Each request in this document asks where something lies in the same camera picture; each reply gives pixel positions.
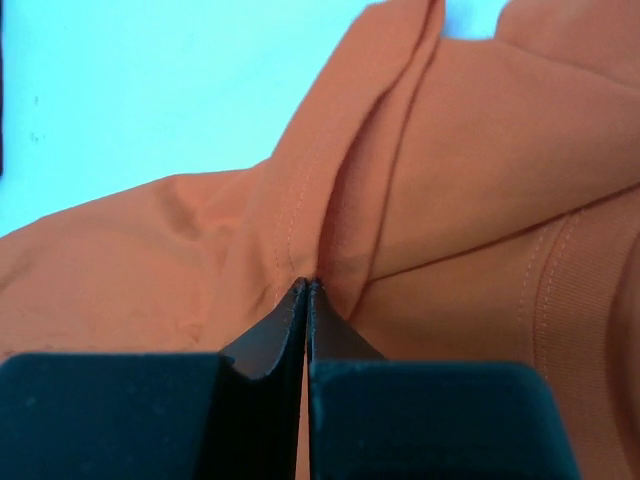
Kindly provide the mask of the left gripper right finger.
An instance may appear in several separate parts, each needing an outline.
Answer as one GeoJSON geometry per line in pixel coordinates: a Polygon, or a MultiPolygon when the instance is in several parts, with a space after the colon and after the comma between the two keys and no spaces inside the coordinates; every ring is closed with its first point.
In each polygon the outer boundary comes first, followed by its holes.
{"type": "Polygon", "coordinates": [[[309,289],[315,479],[576,479],[550,388],[518,363],[385,358],[309,289]]]}

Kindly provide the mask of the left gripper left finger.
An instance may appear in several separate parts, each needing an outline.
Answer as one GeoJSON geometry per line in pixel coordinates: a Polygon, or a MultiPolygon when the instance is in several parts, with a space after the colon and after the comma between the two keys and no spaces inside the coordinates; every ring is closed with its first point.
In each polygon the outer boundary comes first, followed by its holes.
{"type": "Polygon", "coordinates": [[[25,353],[1,366],[5,479],[291,479],[306,283],[219,352],[25,353]]]}

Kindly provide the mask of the orange t shirt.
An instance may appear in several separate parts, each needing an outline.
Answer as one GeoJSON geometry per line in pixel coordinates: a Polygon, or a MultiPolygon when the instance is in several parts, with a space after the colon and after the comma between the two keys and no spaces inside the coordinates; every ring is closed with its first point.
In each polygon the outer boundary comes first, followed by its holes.
{"type": "Polygon", "coordinates": [[[639,5],[441,1],[352,24],[275,152],[1,241],[1,355],[204,351],[299,277],[398,359],[507,360],[551,385],[587,479],[639,475],[639,5]]]}

